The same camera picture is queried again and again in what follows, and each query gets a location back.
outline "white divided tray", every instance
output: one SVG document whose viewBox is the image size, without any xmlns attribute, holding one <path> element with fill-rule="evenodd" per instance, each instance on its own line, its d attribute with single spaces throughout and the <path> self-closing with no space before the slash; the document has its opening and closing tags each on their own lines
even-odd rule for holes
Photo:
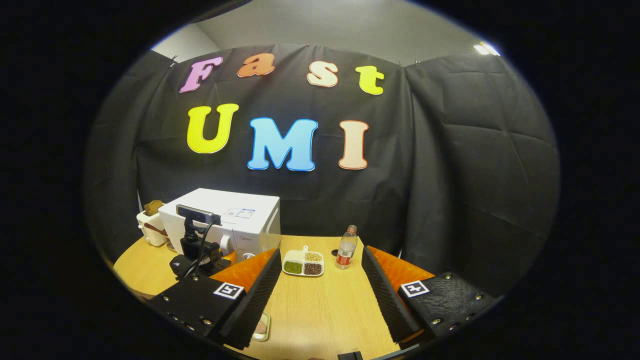
<svg viewBox="0 0 640 360">
<path fill-rule="evenodd" d="M 324 256 L 322 256 L 322 254 L 320 254 L 319 252 L 316 251 L 309 251 L 308 250 L 309 247 L 308 246 L 304 246 L 302 248 L 302 250 L 289 250 L 287 251 L 287 254 L 285 254 L 284 256 L 284 260 L 282 261 L 282 271 L 289 274 L 289 275 L 298 275 L 298 276 L 320 276 L 324 273 Z M 317 254 L 320 255 L 320 261 L 309 261 L 306 260 L 306 256 L 307 254 Z M 300 269 L 300 273 L 294 273 L 294 272 L 288 272 L 287 270 L 284 270 L 284 265 L 287 262 L 291 262 L 291 263 L 298 263 L 300 264 L 302 267 Z M 320 264 L 320 272 L 318 274 L 315 275 L 307 275 L 305 274 L 305 267 L 307 266 L 307 264 Z"/>
</svg>

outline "water bottle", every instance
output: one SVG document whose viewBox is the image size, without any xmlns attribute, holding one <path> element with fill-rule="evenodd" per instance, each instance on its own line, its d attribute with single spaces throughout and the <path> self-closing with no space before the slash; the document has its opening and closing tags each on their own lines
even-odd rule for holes
<svg viewBox="0 0 640 360">
<path fill-rule="evenodd" d="M 347 232 L 340 239 L 340 248 L 335 258 L 335 266 L 338 269 L 346 269 L 351 265 L 353 253 L 358 245 L 358 235 L 356 234 L 356 225 L 349 225 Z"/>
</svg>

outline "letter m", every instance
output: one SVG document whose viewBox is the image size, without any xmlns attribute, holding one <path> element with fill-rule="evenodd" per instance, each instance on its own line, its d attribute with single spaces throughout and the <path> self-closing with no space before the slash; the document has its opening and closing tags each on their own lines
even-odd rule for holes
<svg viewBox="0 0 640 360">
<path fill-rule="evenodd" d="M 249 122 L 255 136 L 253 140 L 253 158 L 247 163 L 252 170 L 264 170 L 269 167 L 266 153 L 273 166 L 280 168 L 291 153 L 287 168 L 293 171 L 311 171 L 316 164 L 311 161 L 311 141 L 318 123 L 310 119 L 296 120 L 283 138 L 273 119 L 259 117 Z"/>
</svg>

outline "red bottle label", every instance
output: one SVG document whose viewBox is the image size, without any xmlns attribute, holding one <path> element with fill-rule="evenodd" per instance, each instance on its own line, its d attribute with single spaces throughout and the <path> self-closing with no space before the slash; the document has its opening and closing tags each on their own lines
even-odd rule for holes
<svg viewBox="0 0 640 360">
<path fill-rule="evenodd" d="M 338 254 L 337 261 L 338 261 L 338 264 L 340 265 L 349 265 L 351 262 L 351 256 L 347 257 L 347 256 L 341 256 L 340 254 Z"/>
</svg>

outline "black curtain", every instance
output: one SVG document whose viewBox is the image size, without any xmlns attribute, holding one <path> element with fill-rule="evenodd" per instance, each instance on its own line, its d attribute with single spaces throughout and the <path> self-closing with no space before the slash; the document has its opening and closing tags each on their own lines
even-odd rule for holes
<svg viewBox="0 0 640 360">
<path fill-rule="evenodd" d="M 142 236 L 136 221 L 136 136 L 149 100 L 171 64 L 171 59 L 155 51 L 138 59 L 104 100 L 87 141 L 86 219 L 93 238 L 112 262 Z"/>
<path fill-rule="evenodd" d="M 243 61 L 260 53 L 274 54 L 276 69 L 238 77 Z M 223 63 L 198 90 L 178 93 L 191 64 L 217 56 Z M 321 46 L 269 45 L 172 67 L 158 60 L 121 80 L 88 150 L 89 221 L 113 261 L 141 236 L 136 189 L 142 203 L 200 187 L 276 195 L 285 234 L 338 236 L 356 224 L 366 245 L 402 249 L 409 262 L 434 273 L 454 270 L 495 296 L 523 276 L 544 244 L 558 199 L 554 134 L 532 90 L 499 56 L 448 56 L 401 68 Z M 308 66 L 317 60 L 338 66 L 335 87 L 308 83 Z M 360 89 L 355 68 L 364 65 L 384 73 L 381 95 Z M 214 154 L 193 152 L 188 111 L 212 108 L 204 129 L 211 139 L 215 109 L 225 103 L 239 105 L 228 143 Z M 249 121 L 257 117 L 274 119 L 282 136 L 295 120 L 318 122 L 315 170 L 250 170 Z M 369 125 L 363 170 L 338 166 L 343 120 Z"/>
<path fill-rule="evenodd" d="M 559 199 L 554 132 L 500 56 L 448 56 L 405 69 L 415 114 L 403 256 L 507 292 L 544 245 Z"/>
</svg>

